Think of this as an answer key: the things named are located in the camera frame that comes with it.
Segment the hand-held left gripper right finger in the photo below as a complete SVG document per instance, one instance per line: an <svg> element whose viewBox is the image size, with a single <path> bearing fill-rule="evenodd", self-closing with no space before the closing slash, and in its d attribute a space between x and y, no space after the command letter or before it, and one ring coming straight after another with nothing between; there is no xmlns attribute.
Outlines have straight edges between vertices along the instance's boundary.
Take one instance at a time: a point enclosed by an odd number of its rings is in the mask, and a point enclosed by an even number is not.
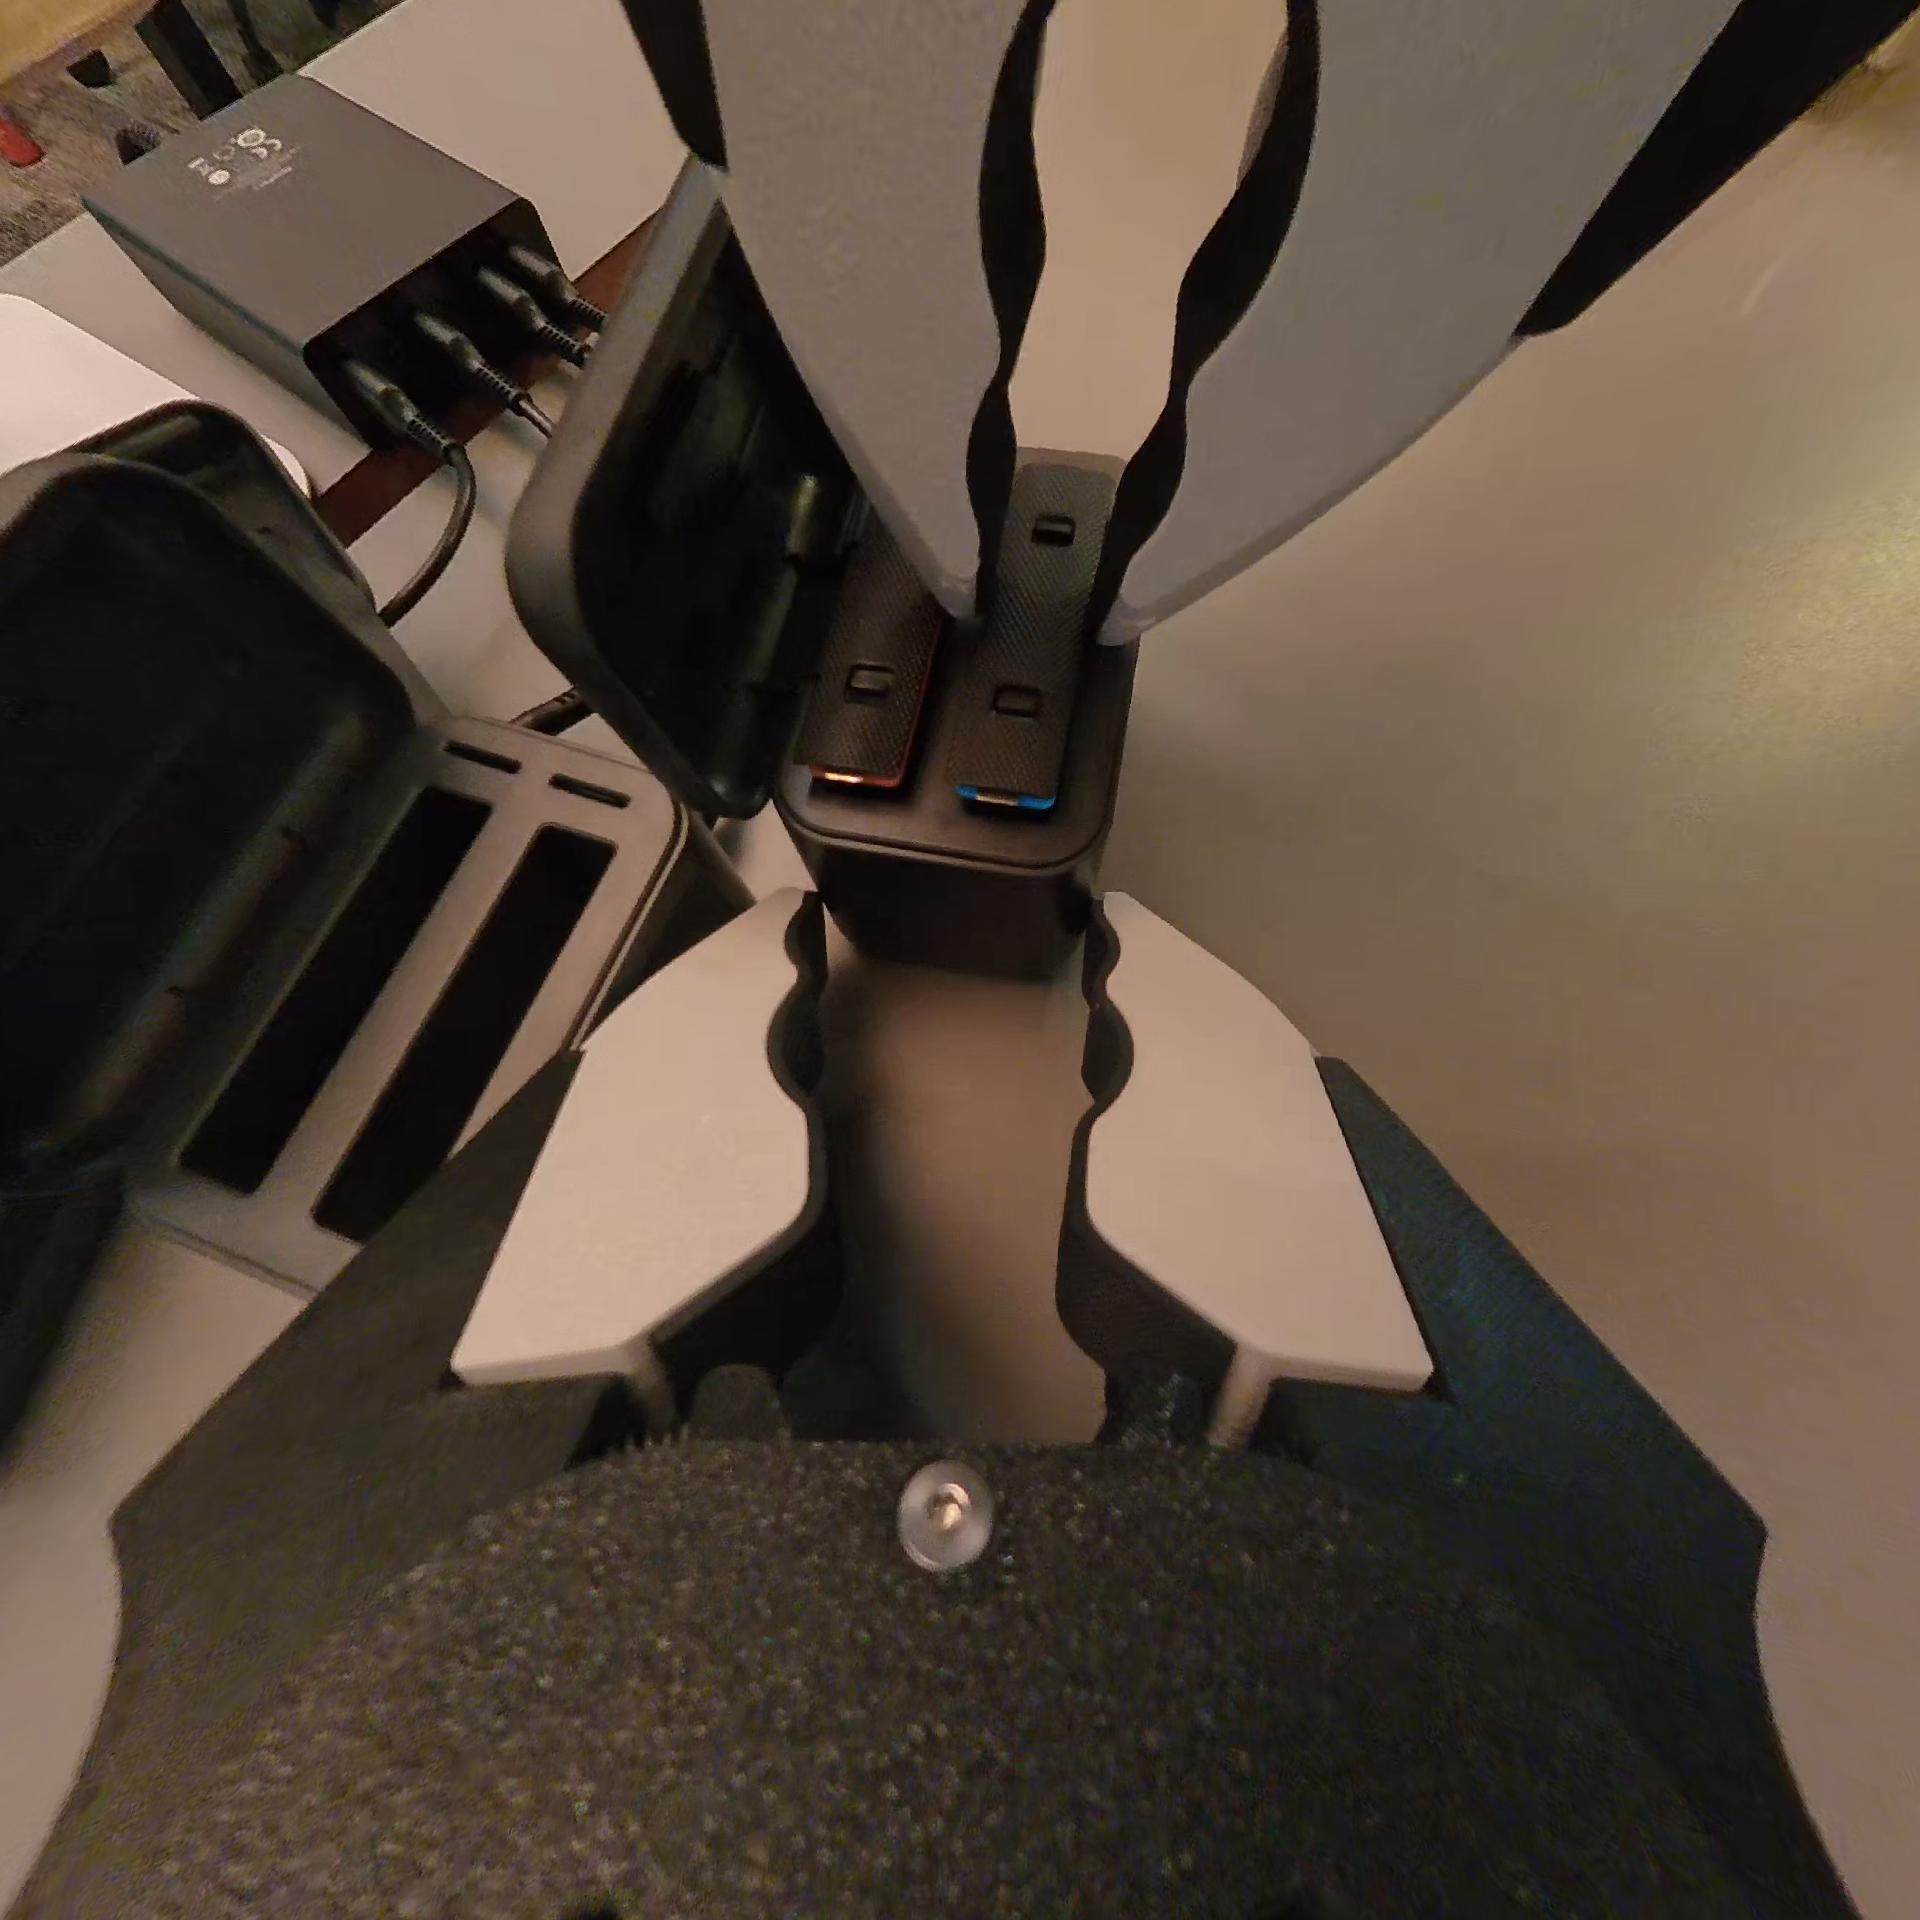
<svg viewBox="0 0 1920 1920"><path fill-rule="evenodd" d="M1416 1396L1438 1361L1324 1062L1246 976L1127 892L1090 907L1059 1319L1106 1424L1171 1391L1259 1427L1279 1384Z"/></svg>

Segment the white stand base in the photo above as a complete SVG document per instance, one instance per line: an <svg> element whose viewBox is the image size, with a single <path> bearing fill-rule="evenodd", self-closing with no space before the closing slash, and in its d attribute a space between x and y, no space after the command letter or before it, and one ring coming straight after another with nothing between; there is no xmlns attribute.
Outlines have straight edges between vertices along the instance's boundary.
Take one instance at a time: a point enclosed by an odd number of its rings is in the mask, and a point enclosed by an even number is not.
<svg viewBox="0 0 1920 1920"><path fill-rule="evenodd" d="M4 292L4 473L175 402L204 402L204 396L50 308Z"/></svg>

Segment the black camera battery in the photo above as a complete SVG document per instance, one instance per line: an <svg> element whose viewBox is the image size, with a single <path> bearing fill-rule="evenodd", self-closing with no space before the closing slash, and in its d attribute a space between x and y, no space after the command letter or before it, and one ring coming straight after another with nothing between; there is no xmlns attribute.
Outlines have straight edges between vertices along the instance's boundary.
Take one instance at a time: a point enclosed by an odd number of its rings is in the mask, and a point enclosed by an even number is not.
<svg viewBox="0 0 1920 1920"><path fill-rule="evenodd" d="M934 594L846 594L803 703L791 767L808 780L894 794L908 780L947 657L949 615Z"/></svg>
<svg viewBox="0 0 1920 1920"><path fill-rule="evenodd" d="M1008 820L1046 820L1071 794L1073 733L1118 760L1136 643L1097 636L1093 585L1118 504L1118 460L1023 447L983 609L947 707L942 789Z"/></svg>

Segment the black multi-port power hub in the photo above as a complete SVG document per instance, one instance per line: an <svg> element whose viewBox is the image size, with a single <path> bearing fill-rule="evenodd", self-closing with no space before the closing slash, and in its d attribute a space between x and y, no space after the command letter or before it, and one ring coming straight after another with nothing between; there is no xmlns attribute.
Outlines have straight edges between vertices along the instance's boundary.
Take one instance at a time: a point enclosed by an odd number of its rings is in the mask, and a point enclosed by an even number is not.
<svg viewBox="0 0 1920 1920"><path fill-rule="evenodd" d="M172 311L369 447L403 439L374 389L444 425L478 364L586 364L604 326L526 194L300 76L83 201Z"/></svg>

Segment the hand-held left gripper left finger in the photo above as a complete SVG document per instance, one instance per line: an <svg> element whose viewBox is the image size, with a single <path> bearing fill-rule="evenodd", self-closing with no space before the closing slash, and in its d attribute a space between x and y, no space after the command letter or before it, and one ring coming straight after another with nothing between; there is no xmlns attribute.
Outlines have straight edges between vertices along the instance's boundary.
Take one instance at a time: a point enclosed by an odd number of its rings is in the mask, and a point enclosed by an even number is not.
<svg viewBox="0 0 1920 1920"><path fill-rule="evenodd" d="M592 1033L453 1341L465 1384L624 1378L689 1410L712 1368L784 1378L829 1333L825 972L822 901L777 892Z"/></svg>

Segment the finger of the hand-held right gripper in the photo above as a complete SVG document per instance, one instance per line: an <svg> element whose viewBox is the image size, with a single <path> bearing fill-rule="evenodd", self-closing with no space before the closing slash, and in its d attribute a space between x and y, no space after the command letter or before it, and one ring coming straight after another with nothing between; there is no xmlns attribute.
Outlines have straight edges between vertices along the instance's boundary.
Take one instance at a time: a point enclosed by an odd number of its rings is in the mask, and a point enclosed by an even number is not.
<svg viewBox="0 0 1920 1920"><path fill-rule="evenodd" d="M1046 265L1050 3L701 3L758 292L927 592L970 617L1017 477Z"/></svg>
<svg viewBox="0 0 1920 1920"><path fill-rule="evenodd" d="M1472 393L1734 8L1291 3L1121 479L1100 636L1232 582Z"/></svg>

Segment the black battery charging case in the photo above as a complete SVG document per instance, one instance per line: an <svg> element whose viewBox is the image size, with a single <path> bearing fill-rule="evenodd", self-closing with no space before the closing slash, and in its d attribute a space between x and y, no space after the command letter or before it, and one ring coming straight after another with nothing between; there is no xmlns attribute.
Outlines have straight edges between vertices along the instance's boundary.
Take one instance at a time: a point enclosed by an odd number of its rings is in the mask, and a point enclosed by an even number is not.
<svg viewBox="0 0 1920 1920"><path fill-rule="evenodd" d="M4 1195L322 1288L752 892L642 767L450 713L282 452L4 477Z"/></svg>
<svg viewBox="0 0 1920 1920"><path fill-rule="evenodd" d="M792 368L700 162L680 176L513 514L506 572L528 636L676 800L733 823L777 811L808 869L788 892L822 901L822 930L835 923L881 963L1035 983L1065 972L1090 923L1121 753L1097 757L1079 732L1073 787L1046 820L942 789L973 636L964 620L949 617L901 789L791 767L841 596L924 585ZM841 1325L838 1213L829 1333L784 1378L758 1371L779 1384L803 1435L901 1435L906 1391ZM753 1365L712 1368L694 1394L726 1368ZM636 1402L624 1378L604 1381ZM661 1433L692 1408L636 1410Z"/></svg>

